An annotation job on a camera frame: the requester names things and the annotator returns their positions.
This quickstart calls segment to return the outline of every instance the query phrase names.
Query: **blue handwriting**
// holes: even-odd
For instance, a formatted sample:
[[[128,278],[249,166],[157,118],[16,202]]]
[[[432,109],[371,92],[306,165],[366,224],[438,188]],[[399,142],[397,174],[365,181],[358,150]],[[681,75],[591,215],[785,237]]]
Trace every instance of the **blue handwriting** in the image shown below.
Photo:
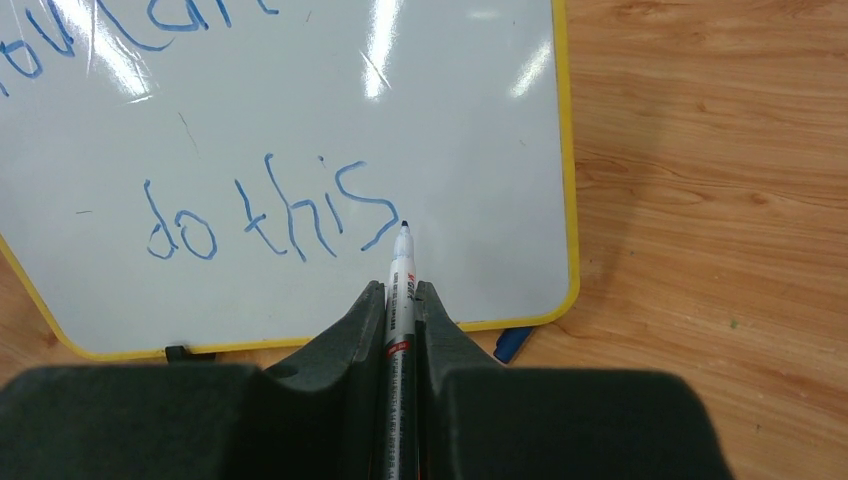
[[[296,224],[294,212],[299,208],[308,208],[309,211],[312,213],[312,230],[315,233],[315,238],[330,256],[332,256],[333,258],[337,258],[338,255],[335,253],[332,247],[330,247],[330,244],[324,237],[323,231],[321,229],[322,208],[319,208],[319,205],[309,198],[291,202],[286,197],[286,195],[283,193],[283,187],[281,186],[281,182],[277,178],[277,175],[274,173],[272,162],[273,158],[274,155],[272,153],[268,153],[265,155],[265,171],[268,174],[268,180],[274,187],[274,190],[277,192],[277,196],[279,197],[280,202],[282,204],[281,206],[284,208],[286,213],[286,226],[288,227],[288,243],[298,253],[300,260],[305,263],[307,261],[307,257],[303,250],[300,248],[300,245],[298,244],[298,232],[300,232],[300,230],[295,228]],[[348,172],[363,168],[366,165],[367,164],[363,161],[354,162],[350,165],[345,165],[342,168],[338,169],[334,175],[335,184],[338,188],[338,193],[341,194],[344,198],[347,198],[348,200],[357,203],[364,203],[368,205],[376,205],[383,207],[388,210],[387,213],[391,214],[391,218],[385,224],[383,224],[382,227],[380,227],[380,229],[374,235],[374,238],[369,240],[365,245],[360,248],[360,250],[363,252],[367,251],[368,249],[372,248],[374,245],[379,243],[380,239],[383,237],[386,231],[388,231],[393,225],[395,225],[399,219],[394,204],[389,200],[383,198],[371,198],[361,195],[355,195],[351,193],[345,185],[343,185],[342,177],[344,177]],[[174,252],[179,250],[180,245],[178,245],[177,242],[174,240],[174,237],[169,229],[168,223],[165,221],[165,218],[160,213],[156,202],[153,200],[153,196],[150,193],[150,183],[150,180],[145,180],[144,193],[147,197],[147,202],[150,206],[150,210],[153,213],[153,216],[156,218],[156,224],[154,225],[153,230],[150,233],[150,237],[148,238],[147,252],[150,253],[150,255],[161,260],[169,260],[171,257],[173,257]],[[235,185],[236,191],[238,192],[242,203],[244,204],[244,213],[247,219],[247,225],[242,229],[242,231],[244,233],[251,233],[255,231],[259,235],[259,238],[262,240],[265,246],[267,246],[272,253],[277,256],[286,255],[288,253],[288,248],[281,248],[279,246],[282,243],[280,239],[272,240],[271,238],[269,238],[268,234],[262,229],[261,223],[263,221],[270,221],[268,219],[268,215],[264,212],[258,215],[255,214],[253,208],[251,208],[250,197],[248,196],[248,193],[242,183],[238,179],[234,179],[233,184]],[[336,209],[336,206],[333,203],[329,192],[324,192],[324,201],[326,202],[327,208],[329,209],[330,214],[333,217],[339,235],[343,234],[345,230],[342,223],[342,218],[339,214],[339,211]],[[206,233],[209,237],[209,242],[211,244],[211,247],[209,248],[208,252],[200,252],[189,243],[188,239],[186,238],[186,231],[189,227],[187,224],[185,224],[184,217],[193,220],[194,223],[202,227],[205,227]],[[192,253],[195,257],[201,258],[203,260],[212,260],[212,258],[218,252],[218,243],[215,239],[215,233],[212,230],[212,227],[209,225],[208,222],[206,222],[206,220],[204,220],[194,212],[188,210],[180,210],[174,217],[173,223],[178,228],[180,228],[180,238],[182,239],[183,244],[190,253]],[[169,246],[167,252],[162,251],[161,249],[159,251],[154,250],[151,246],[151,242],[157,234],[165,236],[165,239],[167,240]]]
[[[201,29],[209,30],[209,24],[206,22],[200,12],[200,9],[195,4],[195,0],[183,0],[188,18],[186,23],[176,24],[165,23],[159,20],[156,16],[156,5],[159,1],[160,0],[149,0],[146,10],[147,19],[159,30],[175,34],[190,33]],[[29,8],[24,9],[24,14],[27,20],[29,20],[29,23],[35,29],[36,33],[38,33],[38,35],[56,53],[64,57],[74,58],[76,56],[73,48],[74,38],[69,33],[65,21],[62,19],[61,8],[57,7],[56,0],[42,0],[42,2],[42,5],[46,4],[46,10],[50,12],[50,17],[52,17],[53,23],[56,24],[56,31],[58,31],[59,38],[51,38],[51,36],[47,34],[45,28],[35,19],[32,14],[32,10]],[[107,19],[109,19],[118,33],[139,50],[145,52],[162,52],[170,47],[171,44],[174,43],[174,40],[176,40],[176,36],[172,37],[164,44],[152,44],[141,40],[127,30],[122,21],[112,12],[104,0],[96,0],[96,2],[96,8],[102,12]],[[233,22],[230,18],[230,13],[227,10],[225,0],[215,0],[215,3],[218,6],[218,13],[220,13],[221,18],[224,20],[224,24],[227,28],[231,28],[233,26]],[[259,10],[266,15],[278,15],[280,13],[277,9],[269,8],[264,0],[256,0],[256,3],[259,6]],[[36,79],[44,73],[44,65],[40,56],[36,52],[36,49],[33,48],[33,45],[24,40],[23,37],[25,35],[23,30],[20,30],[20,35],[21,38],[17,40],[0,40],[0,54],[6,58],[6,62],[8,62],[9,66],[11,66],[17,73],[28,79]],[[5,97],[10,96],[9,91],[2,82],[2,79],[0,79],[0,94]]]

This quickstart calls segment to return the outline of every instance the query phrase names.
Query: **scuff mark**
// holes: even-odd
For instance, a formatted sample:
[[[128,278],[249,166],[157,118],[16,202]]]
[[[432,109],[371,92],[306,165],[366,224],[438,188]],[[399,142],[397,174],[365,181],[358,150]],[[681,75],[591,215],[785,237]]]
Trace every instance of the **scuff mark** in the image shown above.
[[[194,137],[191,136],[191,130],[188,129],[188,124],[186,123],[185,118],[183,118],[183,114],[181,112],[177,112],[177,115],[180,116],[180,120],[183,121],[183,125],[186,127],[186,134],[188,135],[188,138],[191,139],[191,144],[194,145],[194,153],[197,154],[197,158],[200,158],[200,150],[197,148],[197,142],[195,142]]]
[[[365,55],[365,52],[363,52],[362,50],[359,51],[359,54],[362,55],[362,58],[365,59],[365,62],[368,64],[368,66],[370,66],[374,70],[374,73],[377,74],[377,78],[380,79],[380,82],[385,85],[389,90],[391,90],[392,86],[389,84],[389,81],[386,80],[386,77],[383,76],[383,73],[380,72],[380,69],[377,68],[377,65],[374,65],[374,62],[372,62],[371,59],[368,58],[368,55]]]

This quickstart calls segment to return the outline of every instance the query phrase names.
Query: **yellow whiteboard frame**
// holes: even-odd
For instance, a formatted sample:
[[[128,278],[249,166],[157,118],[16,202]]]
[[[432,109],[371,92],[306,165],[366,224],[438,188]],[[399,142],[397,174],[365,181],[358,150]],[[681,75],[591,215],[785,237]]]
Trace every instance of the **yellow whiteboard frame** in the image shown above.
[[[556,64],[557,75],[557,96],[559,98],[559,119],[560,119],[560,141],[562,149],[562,176],[563,176],[563,194],[565,199],[565,222],[566,235],[568,245],[568,279],[569,289],[559,307],[544,315],[533,317],[512,318],[508,320],[497,320],[491,322],[472,322],[459,323],[459,327],[466,332],[476,332],[480,330],[496,330],[501,328],[512,327],[534,327],[553,322],[554,320],[565,314],[568,309],[577,300],[577,294],[580,292],[580,255],[578,251],[577,241],[577,186],[575,179],[574,168],[574,139],[571,127],[571,81],[568,68],[568,25],[566,21],[565,1],[551,0],[553,9],[553,32],[554,32],[554,59]],[[3,239],[0,234],[0,253],[6,257],[6,260],[11,265],[12,270],[21,280],[24,288],[33,302],[35,302],[38,311],[47,320],[50,329],[66,347],[80,357],[97,361],[122,361],[133,360],[139,358],[154,358],[165,356],[165,346],[157,350],[139,350],[133,352],[119,353],[94,353],[83,350],[71,341],[65,335],[65,332],[59,327],[56,318],[50,313],[47,304],[41,295],[35,289],[35,285],[27,276],[20,262],[12,253],[12,249]],[[275,347],[298,347],[308,343],[311,338],[298,337],[287,338],[283,340],[268,340],[261,342],[237,343],[237,344],[221,344],[221,345],[203,345],[192,347],[192,353],[212,353],[212,352],[231,352],[236,350],[258,350],[262,348]]]

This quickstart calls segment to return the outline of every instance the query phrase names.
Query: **blue marker cap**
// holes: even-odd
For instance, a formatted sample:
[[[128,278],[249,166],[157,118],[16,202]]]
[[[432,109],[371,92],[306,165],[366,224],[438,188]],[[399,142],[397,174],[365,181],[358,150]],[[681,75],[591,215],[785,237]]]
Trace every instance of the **blue marker cap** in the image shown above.
[[[515,354],[524,345],[527,337],[533,333],[533,327],[507,328],[495,344],[495,358],[503,364],[512,361]]]

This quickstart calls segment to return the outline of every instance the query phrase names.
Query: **blue marker ink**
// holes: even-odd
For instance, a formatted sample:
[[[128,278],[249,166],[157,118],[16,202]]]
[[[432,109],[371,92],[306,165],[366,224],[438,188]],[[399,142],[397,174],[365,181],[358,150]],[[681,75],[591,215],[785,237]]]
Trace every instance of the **blue marker ink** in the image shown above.
[[[53,15],[53,20],[56,21],[56,27],[59,29],[59,35],[62,37],[62,41],[65,43],[65,48],[60,48],[59,45],[56,44],[56,42],[54,42],[49,36],[47,36],[47,33],[44,32],[44,29],[41,28],[41,25],[39,25],[38,22],[35,21],[35,18],[33,18],[32,11],[29,8],[25,9],[24,12],[26,13],[29,23],[31,23],[32,26],[35,27],[35,31],[38,32],[39,35],[41,35],[41,37],[44,38],[44,40],[49,43],[51,47],[53,47],[53,50],[56,50],[61,55],[64,55],[66,57],[76,56],[76,54],[74,53],[74,48],[71,47],[71,45],[74,44],[74,39],[73,37],[71,37],[71,35],[68,33],[68,30],[65,28],[65,23],[62,22],[62,17],[59,16],[59,11],[56,9],[56,2],[54,0],[47,0],[47,8],[50,9],[50,13]]]
[[[330,194],[324,193],[324,199],[327,200],[327,206],[330,207],[330,211],[333,212],[333,218],[336,219],[336,226],[339,227],[339,233],[344,233],[344,227],[342,226],[342,219],[339,218],[339,213],[336,211],[336,207],[333,205],[333,202],[330,200]]]
[[[277,190],[277,195],[280,196],[280,200],[283,201],[283,205],[286,206],[286,215],[289,220],[289,241],[292,245],[294,245],[294,249],[297,250],[297,254],[300,255],[300,260],[306,262],[306,255],[303,254],[303,250],[297,245],[297,240],[294,239],[294,218],[292,217],[291,205],[289,205],[289,201],[286,200],[285,195],[283,195],[283,191],[280,190],[280,186],[277,184],[277,179],[274,177],[274,172],[271,171],[271,159],[274,158],[273,153],[265,154],[265,170],[268,171],[268,176],[271,177],[271,183],[274,184],[274,188]]]
[[[297,244],[297,240],[294,238],[294,216],[293,211],[296,208],[309,206],[312,208],[312,219],[315,222],[315,233],[318,235],[318,241],[321,242],[321,245],[330,252],[330,255],[336,256],[336,253],[327,245],[327,241],[324,240],[324,235],[321,233],[321,225],[320,219],[318,218],[318,208],[315,206],[315,202],[312,200],[301,200],[294,204],[289,204],[289,201],[286,200],[285,195],[283,195],[282,189],[280,189],[279,183],[277,183],[277,178],[274,176],[273,170],[271,170],[271,159],[274,158],[274,154],[268,153],[265,155],[265,169],[268,170],[268,176],[271,178],[271,183],[274,184],[274,188],[277,190],[277,195],[280,196],[280,200],[283,201],[283,204],[286,206],[286,214],[289,217],[289,240],[291,244],[294,245],[295,250],[297,250],[298,255],[300,255],[300,260],[306,262],[306,255],[303,254],[303,250],[300,249],[300,246]]]
[[[115,18],[115,15],[113,15],[112,12],[110,12],[109,9],[106,8],[106,5],[103,3],[103,0],[97,0],[97,5],[100,7],[101,10],[103,10],[103,14],[106,15],[106,17],[109,18],[109,20],[111,20],[112,23],[115,24],[115,27],[118,29],[118,31],[120,31],[131,44],[135,45],[136,47],[142,50],[148,52],[161,52],[162,50],[165,50],[166,48],[170,47],[172,43],[174,43],[173,38],[161,47],[154,47],[152,45],[146,45],[144,43],[141,43],[135,38],[133,38],[133,36],[130,35],[129,32],[127,32],[127,29],[125,29],[124,26],[121,25],[121,22],[119,22],[118,19]]]
[[[144,181],[144,194],[147,196],[147,203],[150,204],[150,209],[153,211],[153,215],[155,215],[156,220],[159,221],[159,223],[157,223],[156,226],[153,227],[153,231],[150,232],[150,238],[147,239],[147,252],[156,258],[167,260],[171,258],[171,256],[174,255],[174,251],[179,249],[180,247],[178,247],[177,244],[174,243],[174,238],[171,236],[171,232],[168,230],[168,225],[165,223],[165,219],[162,218],[162,215],[159,213],[159,209],[156,208],[156,203],[153,202],[153,197],[150,196],[150,180]],[[171,249],[166,255],[159,255],[158,253],[154,252],[153,249],[150,248],[150,241],[153,240],[153,235],[156,235],[159,230],[165,232],[165,236],[168,237],[168,244],[171,246]]]
[[[227,28],[233,26],[233,22],[230,21],[230,14],[227,13],[227,7],[224,5],[224,0],[215,0],[218,4],[218,10],[221,11],[221,16],[224,17],[224,23],[227,24]]]
[[[12,59],[12,53],[14,53],[20,48],[26,48],[26,51],[29,54],[29,58],[32,60],[30,62],[30,66],[33,67],[33,71],[27,72],[26,70],[21,68],[20,65],[18,65],[18,62]],[[15,70],[18,71],[18,73],[27,78],[38,78],[38,76],[41,75],[41,72],[44,71],[44,69],[41,67],[41,61],[38,60],[38,55],[35,54],[35,50],[33,50],[32,47],[30,47],[29,44],[23,40],[15,40],[14,42],[8,45],[6,45],[5,42],[0,42],[0,53],[6,56],[6,60],[8,60],[9,65],[14,67]]]
[[[306,200],[295,202],[292,204],[292,210],[307,206],[312,208],[312,222],[315,224],[315,234],[318,236],[318,241],[321,242],[321,245],[323,245],[328,252],[330,252],[330,255],[336,257],[336,252],[327,245],[327,241],[324,240],[324,234],[321,233],[321,219],[318,217],[318,207],[315,206],[315,202],[308,198]]]
[[[206,255],[201,255],[197,253],[195,249],[191,248],[191,244],[188,243],[188,239],[185,238],[185,232],[188,229],[188,226],[183,226],[180,224],[180,219],[182,219],[183,216],[189,217],[197,223],[203,225],[204,227],[206,227],[206,231],[209,232],[209,240],[212,241],[212,248]],[[198,217],[193,212],[189,212],[188,210],[180,210],[179,212],[177,212],[177,216],[174,217],[174,224],[180,227],[180,237],[182,237],[183,243],[185,243],[186,248],[189,252],[193,253],[195,257],[202,258],[203,260],[212,260],[212,257],[214,257],[215,254],[218,252],[218,242],[215,241],[215,234],[212,233],[212,229],[209,228],[209,224],[206,223],[206,220]]]
[[[392,202],[390,202],[390,201],[388,201],[388,200],[384,200],[384,199],[382,199],[382,198],[368,198],[368,197],[360,197],[360,196],[357,196],[357,195],[354,195],[354,194],[352,194],[352,193],[348,192],[348,191],[347,191],[347,190],[345,190],[345,189],[344,189],[344,187],[342,186],[342,175],[344,175],[345,173],[347,173],[347,172],[349,172],[349,171],[351,171],[351,170],[356,170],[357,168],[364,167],[365,165],[367,165],[367,163],[365,163],[365,162],[363,162],[363,161],[358,161],[358,162],[356,162],[356,163],[351,163],[350,165],[344,166],[344,167],[340,168],[340,169],[339,169],[339,171],[337,171],[337,172],[336,172],[336,186],[338,186],[338,187],[339,187],[339,191],[342,193],[342,195],[344,195],[345,197],[347,197],[347,198],[349,198],[349,199],[351,199],[351,200],[357,201],[357,202],[362,202],[362,203],[373,203],[373,204],[377,204],[377,205],[384,205],[386,208],[388,208],[388,209],[392,212],[392,219],[391,219],[391,220],[389,220],[388,222],[386,222],[386,224],[385,224],[385,225],[383,225],[383,228],[381,228],[381,229],[377,232],[377,236],[375,236],[373,240],[371,240],[370,242],[366,243],[366,244],[365,244],[365,245],[364,245],[364,246],[360,249],[360,250],[362,250],[363,252],[364,252],[364,251],[366,251],[366,250],[368,250],[369,248],[373,247],[374,245],[376,245],[376,244],[377,244],[377,242],[379,242],[379,241],[380,241],[380,237],[382,237],[382,236],[383,236],[383,234],[384,234],[384,233],[386,233],[386,231],[387,231],[388,229],[392,228],[392,225],[394,225],[394,224],[396,224],[396,223],[398,222],[398,214],[397,214],[397,210],[395,210],[395,206],[394,206],[394,204],[392,204]]]
[[[268,237],[265,236],[265,232],[262,231],[262,227],[259,226],[259,222],[265,220],[266,215],[263,213],[258,217],[254,217],[252,213],[250,213],[250,200],[247,199],[247,194],[244,193],[244,189],[241,188],[241,183],[238,180],[235,180],[236,189],[238,189],[239,194],[241,195],[242,200],[244,200],[244,211],[247,214],[247,221],[250,222],[244,227],[245,233],[250,233],[251,230],[256,230],[259,233],[259,236],[262,237],[262,240],[265,241],[265,244],[268,245],[268,248],[271,249],[272,252],[277,255],[285,255],[289,253],[288,250],[279,250],[277,247],[268,240]]]
[[[203,27],[204,30],[209,30],[209,24],[203,20],[203,16],[200,14],[200,11],[197,10],[197,5],[194,4],[194,0],[185,0],[185,2],[186,13],[188,14],[189,20],[191,20],[191,23],[178,25],[160,22],[153,14],[153,7],[159,3],[159,0],[150,0],[150,3],[147,4],[147,18],[153,22],[153,25],[155,25],[156,28],[166,32],[193,32],[200,27]]]
[[[280,11],[275,8],[268,8],[265,6],[265,0],[256,0],[259,2],[259,6],[262,7],[262,11],[267,13],[268,15],[279,15]]]

